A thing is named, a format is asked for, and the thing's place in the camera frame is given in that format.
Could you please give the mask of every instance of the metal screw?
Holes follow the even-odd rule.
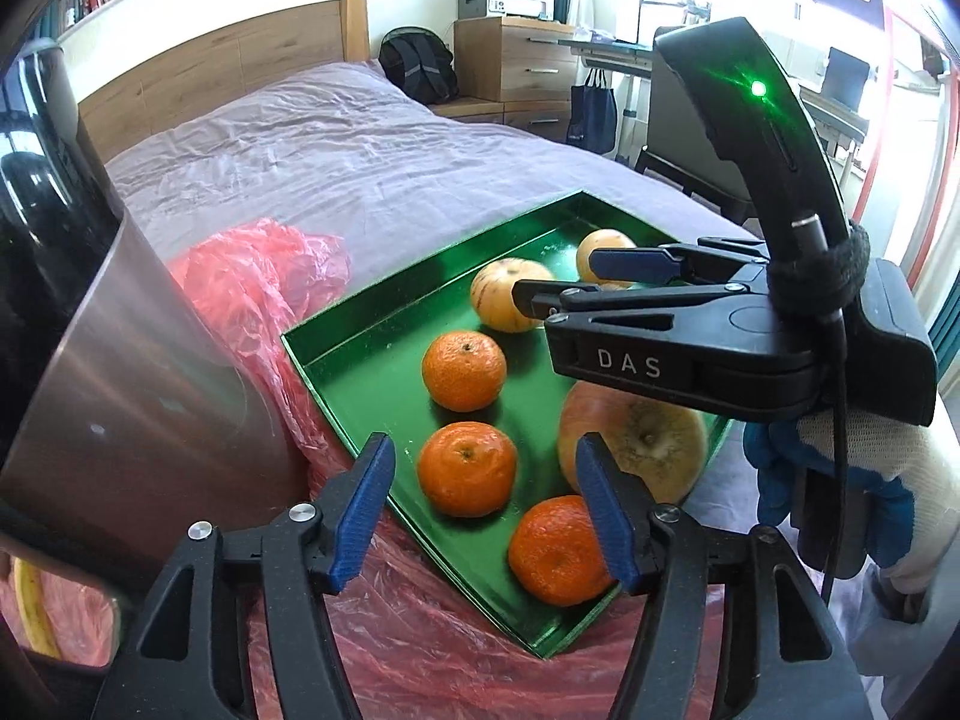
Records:
[[[306,522],[317,515],[312,503],[299,503],[290,507],[290,518],[294,522]]]
[[[676,522],[680,519],[680,510],[668,503],[661,503],[654,507],[654,517],[660,522]]]
[[[200,522],[194,522],[193,525],[186,529],[186,535],[190,536],[193,541],[203,541],[210,533],[213,533],[213,526],[205,519],[202,519]]]
[[[779,531],[770,525],[761,525],[757,531],[760,531],[757,538],[764,544],[776,544],[779,541]]]

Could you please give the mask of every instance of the orange fruit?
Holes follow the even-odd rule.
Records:
[[[613,583],[579,495],[550,498],[526,512],[507,562],[527,592],[555,607],[582,604]]]
[[[507,378],[507,358],[483,333],[456,330],[434,338],[421,363],[427,391],[452,412],[475,412],[493,403]]]
[[[416,478],[427,500],[450,517],[486,517],[502,508],[516,475],[517,447],[483,422],[440,428],[416,461]]]
[[[581,281],[629,287],[631,285],[629,281],[604,281],[594,274],[590,267],[590,255],[597,248],[637,248],[637,244],[619,230],[594,230],[577,247],[577,274]]]

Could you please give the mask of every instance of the human hand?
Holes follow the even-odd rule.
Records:
[[[794,476],[833,476],[833,416],[747,425],[744,452],[757,469],[757,520],[779,525],[790,514]],[[923,592],[960,528],[960,445],[937,396],[929,427],[851,410],[848,484],[872,493],[867,552],[904,595]]]

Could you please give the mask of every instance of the desk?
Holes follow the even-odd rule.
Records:
[[[586,40],[557,41],[561,46],[567,46],[570,53],[580,57],[580,60],[589,69],[609,70],[622,73],[629,80],[627,86],[627,101],[623,106],[623,119],[620,121],[620,137],[617,140],[616,159],[622,165],[630,164],[630,144],[628,137],[634,122],[637,120],[637,104],[634,102],[635,79],[651,79],[654,70],[654,50],[650,46],[639,43],[592,43]]]
[[[623,119],[620,123],[619,146],[616,151],[616,161],[626,165],[629,161],[630,138],[626,135],[628,122],[637,119],[637,105],[634,103],[634,79],[651,79],[654,67],[654,50],[650,46],[635,43],[591,43],[586,40],[563,40],[558,43],[567,46],[570,52],[588,68],[610,70],[629,76],[630,85],[627,88],[627,103],[624,105]],[[847,160],[844,162],[843,173],[839,184],[843,187],[851,168],[856,147],[862,146],[867,137],[870,122],[863,119],[856,111],[846,105],[837,103],[820,94],[805,81],[794,79],[800,89],[800,101],[808,110],[813,124],[817,128],[817,135],[827,144],[826,151],[830,156],[836,154],[837,146],[846,149]]]
[[[824,151],[828,156],[835,157],[837,146],[840,146],[847,152],[843,172],[837,182],[840,189],[843,189],[853,167],[853,156],[858,146],[863,146],[867,139],[870,122],[843,103],[824,97],[819,90],[805,81],[797,80],[797,83],[800,88],[800,102],[813,119],[817,135],[824,142]]]

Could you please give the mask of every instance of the wooden dresser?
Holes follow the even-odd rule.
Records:
[[[503,103],[493,100],[459,97],[450,103],[431,105],[430,110],[445,119],[479,124],[503,124]]]
[[[557,41],[572,34],[565,23],[515,16],[458,20],[453,61],[460,93],[503,103],[503,124],[563,143],[577,60]]]

